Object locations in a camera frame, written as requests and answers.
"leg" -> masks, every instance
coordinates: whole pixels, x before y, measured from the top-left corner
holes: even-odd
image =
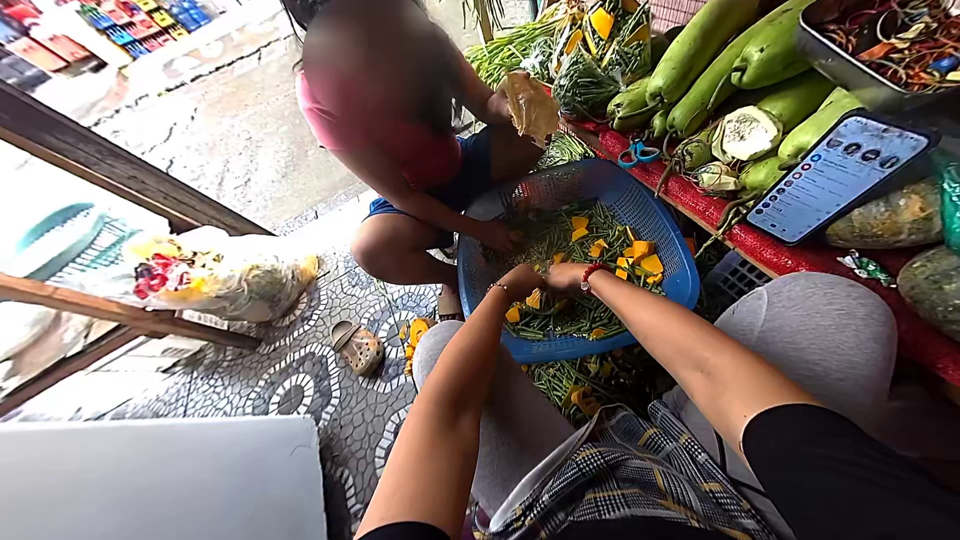
[[[360,225],[350,250],[371,276],[400,285],[441,283],[444,292],[457,290],[457,270],[426,250],[440,232],[402,213],[380,213]]]
[[[868,288],[830,274],[777,278],[741,298],[716,322],[824,405],[866,431],[883,411],[897,353],[890,308]],[[792,533],[749,469],[678,386],[663,399],[778,534]]]
[[[417,386],[423,385],[462,325],[460,321],[442,322],[423,335],[414,353]],[[480,417],[480,451],[470,489],[473,498],[492,516],[523,477],[571,434],[573,427],[501,347],[490,396]]]
[[[494,184],[516,180],[529,173],[543,155],[543,149],[514,126],[493,126],[490,139],[490,177]]]

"phone screen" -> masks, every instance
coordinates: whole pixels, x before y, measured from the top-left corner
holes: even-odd
[[[797,242],[920,154],[924,135],[850,116],[754,205],[747,221]]]

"hand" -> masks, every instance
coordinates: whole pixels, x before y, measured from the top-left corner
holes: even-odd
[[[500,278],[498,283],[507,287],[510,302],[522,302],[530,296],[534,289],[543,286],[543,276],[529,264],[518,264],[507,275]]]
[[[546,275],[546,286],[556,291],[580,292],[580,283],[589,267],[580,262],[553,264]]]
[[[498,252],[511,253],[514,250],[515,237],[502,221],[494,219],[477,222],[476,231],[470,236]]]

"black sleeve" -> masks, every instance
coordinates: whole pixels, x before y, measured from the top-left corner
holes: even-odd
[[[450,540],[450,536],[432,525],[405,521],[375,528],[360,540]]]
[[[743,433],[756,478],[798,538],[948,538],[960,497],[816,405],[759,413]]]

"scissors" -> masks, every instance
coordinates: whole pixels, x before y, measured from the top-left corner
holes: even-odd
[[[639,136],[630,137],[630,146],[624,150],[616,162],[625,169],[636,167],[638,163],[649,163],[660,156],[660,150],[643,146]]]

